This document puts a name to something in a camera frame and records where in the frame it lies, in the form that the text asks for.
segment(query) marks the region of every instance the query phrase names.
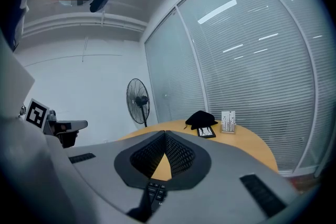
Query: pole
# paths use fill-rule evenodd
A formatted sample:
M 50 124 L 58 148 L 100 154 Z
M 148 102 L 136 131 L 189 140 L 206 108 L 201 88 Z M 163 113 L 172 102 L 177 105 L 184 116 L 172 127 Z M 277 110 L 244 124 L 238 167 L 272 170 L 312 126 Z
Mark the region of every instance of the pole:
M 143 106 L 141 106 L 141 112 L 142 112 L 142 116 L 143 116 L 143 120 L 144 120 L 145 127 L 147 127 L 147 122 L 146 122 L 145 113 L 143 112 Z

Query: black bag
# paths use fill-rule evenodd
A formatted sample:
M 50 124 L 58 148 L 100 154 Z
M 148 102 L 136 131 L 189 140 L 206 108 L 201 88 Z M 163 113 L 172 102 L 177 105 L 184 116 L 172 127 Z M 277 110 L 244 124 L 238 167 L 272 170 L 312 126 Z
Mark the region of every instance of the black bag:
M 191 125 L 191 130 L 194 130 L 197 128 L 209 127 L 217 123 L 218 122 L 215 121 L 215 117 L 213 115 L 199 110 L 185 121 L 185 128 L 187 128 L 187 125 Z

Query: paper card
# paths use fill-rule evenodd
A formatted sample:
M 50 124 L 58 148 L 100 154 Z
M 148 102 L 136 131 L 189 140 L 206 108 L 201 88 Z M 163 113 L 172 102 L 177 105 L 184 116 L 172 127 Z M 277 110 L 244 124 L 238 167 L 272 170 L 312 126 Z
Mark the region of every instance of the paper card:
M 40 102 L 37 102 L 32 98 L 27 109 L 25 121 L 39 127 L 43 131 L 48 114 L 49 107 L 41 104 Z
M 209 127 L 205 127 L 205 128 L 198 128 L 197 129 L 197 134 L 200 137 L 204 137 L 204 138 L 212 138 L 212 137 L 216 137 L 214 131 L 212 130 L 212 128 Z
M 236 125 L 236 111 L 222 111 L 222 132 L 234 133 Z

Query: tabletop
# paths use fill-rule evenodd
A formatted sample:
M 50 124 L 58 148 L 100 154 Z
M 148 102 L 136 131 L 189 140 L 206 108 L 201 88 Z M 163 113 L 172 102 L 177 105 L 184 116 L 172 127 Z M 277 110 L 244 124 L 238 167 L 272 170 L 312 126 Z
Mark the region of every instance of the tabletop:
M 240 125 L 236 125 L 235 134 L 221 133 L 221 123 L 220 123 L 221 121 L 217 122 L 218 124 L 211 126 L 211 128 L 214 130 L 216 134 L 216 137 L 207 139 L 240 148 L 241 150 L 245 151 L 255 159 L 259 160 L 260 162 L 271 168 L 272 170 L 278 172 L 277 162 L 273 156 L 272 151 L 258 135 Z M 130 133 L 120 138 L 119 140 L 135 137 L 148 132 L 161 131 L 161 130 L 165 131 L 170 130 L 186 134 L 197 135 L 197 130 L 191 130 L 190 125 L 188 125 L 186 129 L 184 128 L 185 128 L 185 120 L 163 122 L 137 130 L 133 133 Z M 169 180 L 172 178 L 170 165 L 166 155 L 163 156 L 152 178 L 159 180 Z

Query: ceiling light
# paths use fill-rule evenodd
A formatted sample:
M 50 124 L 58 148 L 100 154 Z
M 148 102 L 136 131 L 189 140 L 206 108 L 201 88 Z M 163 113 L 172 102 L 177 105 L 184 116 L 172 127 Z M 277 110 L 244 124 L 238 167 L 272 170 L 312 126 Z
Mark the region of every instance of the ceiling light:
M 239 48 L 239 47 L 241 47 L 241 46 L 243 46 L 243 44 L 240 44 L 240 45 L 238 45 L 238 46 L 229 48 L 229 49 L 227 49 L 227 50 L 223 50 L 223 52 L 227 52 L 227 51 L 229 51 L 229 50 L 237 49 L 237 48 Z
M 201 25 L 203 23 L 205 23 L 207 20 L 210 20 L 212 17 L 216 16 L 217 14 L 227 10 L 228 8 L 231 8 L 233 6 L 237 5 L 237 1 L 236 0 L 231 0 L 230 2 L 214 9 L 212 12 L 208 13 L 207 15 L 205 15 L 204 17 L 202 17 L 201 19 L 198 20 L 198 23 Z
M 270 37 L 274 37 L 274 36 L 277 36 L 279 33 L 276 33 L 276 34 L 273 34 L 273 35 L 269 35 L 269 36 L 266 36 L 266 37 L 261 37 L 259 38 L 259 40 L 263 40 L 263 39 L 266 39 L 266 38 L 270 38 Z
M 264 50 L 259 50 L 259 51 L 256 51 L 256 52 L 253 52 L 254 54 L 257 54 L 258 52 L 262 52 Z

